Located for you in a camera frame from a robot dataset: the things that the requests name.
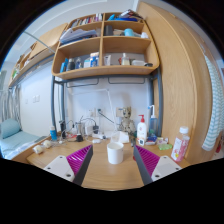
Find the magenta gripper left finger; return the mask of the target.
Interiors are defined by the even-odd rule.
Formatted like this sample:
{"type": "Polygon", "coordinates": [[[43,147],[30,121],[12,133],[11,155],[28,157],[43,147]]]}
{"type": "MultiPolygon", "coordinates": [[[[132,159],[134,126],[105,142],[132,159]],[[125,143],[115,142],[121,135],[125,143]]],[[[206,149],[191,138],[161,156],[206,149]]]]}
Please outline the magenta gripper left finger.
{"type": "Polygon", "coordinates": [[[88,145],[67,157],[57,156],[44,170],[81,186],[92,156],[93,146],[88,145]]]}

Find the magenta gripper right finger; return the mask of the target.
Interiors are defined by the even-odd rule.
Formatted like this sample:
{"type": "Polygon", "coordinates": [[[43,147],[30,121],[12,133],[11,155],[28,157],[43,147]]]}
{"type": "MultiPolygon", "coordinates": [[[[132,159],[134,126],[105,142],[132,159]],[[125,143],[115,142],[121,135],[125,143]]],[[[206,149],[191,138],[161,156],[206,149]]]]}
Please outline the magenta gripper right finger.
{"type": "Polygon", "coordinates": [[[133,157],[137,162],[144,185],[150,184],[181,170],[181,167],[170,157],[159,157],[147,149],[137,145],[134,146],[133,157]]]}

